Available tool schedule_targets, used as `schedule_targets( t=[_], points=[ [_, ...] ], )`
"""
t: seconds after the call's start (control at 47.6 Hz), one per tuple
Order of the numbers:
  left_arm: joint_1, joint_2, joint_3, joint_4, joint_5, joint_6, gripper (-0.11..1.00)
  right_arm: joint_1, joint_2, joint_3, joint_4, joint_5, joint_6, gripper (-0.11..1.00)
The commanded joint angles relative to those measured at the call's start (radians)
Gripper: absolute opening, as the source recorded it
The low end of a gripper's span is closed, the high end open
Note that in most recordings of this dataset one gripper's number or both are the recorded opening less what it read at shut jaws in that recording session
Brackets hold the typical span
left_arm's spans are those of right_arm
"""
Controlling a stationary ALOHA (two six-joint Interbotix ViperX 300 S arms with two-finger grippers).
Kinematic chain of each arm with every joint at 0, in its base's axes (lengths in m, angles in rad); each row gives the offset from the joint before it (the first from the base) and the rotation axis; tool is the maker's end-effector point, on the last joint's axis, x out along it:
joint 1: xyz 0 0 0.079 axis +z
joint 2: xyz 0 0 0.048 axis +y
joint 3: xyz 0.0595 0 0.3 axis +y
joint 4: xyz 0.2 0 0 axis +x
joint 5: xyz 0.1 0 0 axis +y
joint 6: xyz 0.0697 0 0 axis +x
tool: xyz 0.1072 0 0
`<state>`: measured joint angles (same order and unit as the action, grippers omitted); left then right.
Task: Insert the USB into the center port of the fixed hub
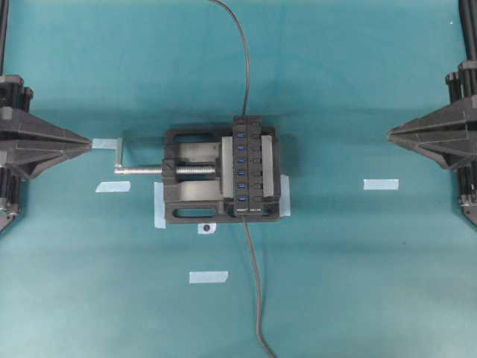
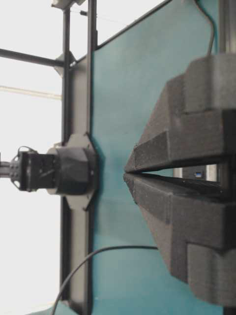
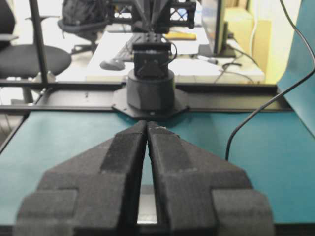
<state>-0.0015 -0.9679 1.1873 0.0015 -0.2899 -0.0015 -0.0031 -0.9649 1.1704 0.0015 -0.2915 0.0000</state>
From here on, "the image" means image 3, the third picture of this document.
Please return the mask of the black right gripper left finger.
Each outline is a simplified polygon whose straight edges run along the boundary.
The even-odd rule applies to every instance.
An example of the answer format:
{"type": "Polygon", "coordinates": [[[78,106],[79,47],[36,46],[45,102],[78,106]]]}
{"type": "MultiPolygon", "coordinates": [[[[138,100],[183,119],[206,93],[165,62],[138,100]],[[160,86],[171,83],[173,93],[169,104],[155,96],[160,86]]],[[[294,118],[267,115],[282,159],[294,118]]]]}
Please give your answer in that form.
{"type": "Polygon", "coordinates": [[[132,236],[147,124],[48,169],[18,211],[17,236],[132,236]]]}

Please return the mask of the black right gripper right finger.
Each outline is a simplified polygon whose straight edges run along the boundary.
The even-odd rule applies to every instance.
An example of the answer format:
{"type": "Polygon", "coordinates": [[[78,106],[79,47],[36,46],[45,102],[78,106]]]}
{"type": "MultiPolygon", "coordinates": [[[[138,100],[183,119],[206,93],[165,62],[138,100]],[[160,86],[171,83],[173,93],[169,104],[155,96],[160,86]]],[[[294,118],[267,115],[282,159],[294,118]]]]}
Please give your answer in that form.
{"type": "Polygon", "coordinates": [[[155,122],[147,130],[158,216],[171,235],[274,235],[268,199],[245,170],[155,122]]]}

